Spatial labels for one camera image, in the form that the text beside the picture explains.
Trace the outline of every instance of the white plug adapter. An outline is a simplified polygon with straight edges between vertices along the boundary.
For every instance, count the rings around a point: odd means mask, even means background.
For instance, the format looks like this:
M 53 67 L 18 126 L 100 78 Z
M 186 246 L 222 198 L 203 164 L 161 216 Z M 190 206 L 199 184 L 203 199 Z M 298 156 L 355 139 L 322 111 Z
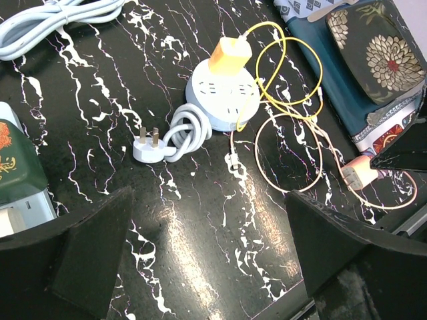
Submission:
M 165 157 L 171 157 L 177 151 L 175 147 L 168 147 L 159 139 L 159 130 L 153 128 L 153 137 L 147 136 L 147 130 L 142 127 L 139 137 L 133 142 L 133 157 L 142 163 L 157 163 Z
M 235 131 L 245 125 L 260 107 L 260 91 L 248 70 L 242 68 L 237 75 L 215 75 L 209 69 L 209 59 L 199 63 L 185 88 L 188 103 L 199 107 L 209 118 L 212 129 Z
M 377 170 L 371 169 L 367 155 L 361 155 L 342 167 L 342 173 L 347 186 L 353 190 L 362 190 L 379 176 Z

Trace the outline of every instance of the green box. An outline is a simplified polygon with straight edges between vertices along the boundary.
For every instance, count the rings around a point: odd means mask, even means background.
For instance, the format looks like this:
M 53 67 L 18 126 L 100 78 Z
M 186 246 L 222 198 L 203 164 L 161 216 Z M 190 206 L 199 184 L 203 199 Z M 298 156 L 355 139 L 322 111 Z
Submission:
M 47 178 L 32 142 L 0 119 L 0 205 L 43 191 Z

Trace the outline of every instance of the yellow charger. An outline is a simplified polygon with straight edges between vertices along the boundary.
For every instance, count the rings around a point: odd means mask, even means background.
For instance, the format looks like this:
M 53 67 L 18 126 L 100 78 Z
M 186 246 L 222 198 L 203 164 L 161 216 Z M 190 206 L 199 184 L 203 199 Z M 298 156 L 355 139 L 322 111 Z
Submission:
M 209 70 L 214 75 L 234 77 L 252 57 L 250 44 L 243 37 L 222 37 L 209 59 Z

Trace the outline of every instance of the power strip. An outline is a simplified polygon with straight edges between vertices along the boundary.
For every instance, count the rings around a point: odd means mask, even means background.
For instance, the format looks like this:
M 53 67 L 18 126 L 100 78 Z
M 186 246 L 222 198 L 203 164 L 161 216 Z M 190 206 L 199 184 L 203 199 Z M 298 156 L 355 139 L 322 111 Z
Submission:
M 222 132 L 235 131 L 245 125 L 260 107 L 260 91 L 254 77 L 242 68 L 233 76 L 214 75 L 209 70 L 209 59 L 203 60 L 190 77 L 185 96 L 188 103 L 199 107 L 209 119 L 212 129 Z

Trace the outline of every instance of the power plug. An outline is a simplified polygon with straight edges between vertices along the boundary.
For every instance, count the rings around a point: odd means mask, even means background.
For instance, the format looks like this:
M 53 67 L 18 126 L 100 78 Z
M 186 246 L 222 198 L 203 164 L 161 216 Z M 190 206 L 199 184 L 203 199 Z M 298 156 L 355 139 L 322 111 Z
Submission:
M 246 37 L 222 37 L 209 58 L 209 70 L 214 75 L 235 77 L 251 57 L 252 49 Z
M 370 158 L 367 155 L 355 158 L 341 170 L 344 181 L 353 190 L 362 190 L 379 176 L 377 170 L 371 169 Z
M 159 139 L 159 129 L 153 128 L 153 136 L 147 136 L 147 129 L 140 129 L 139 137 L 133 142 L 133 157 L 142 163 L 157 163 L 165 157 L 171 157 L 177 152 L 177 148 L 168 147 Z

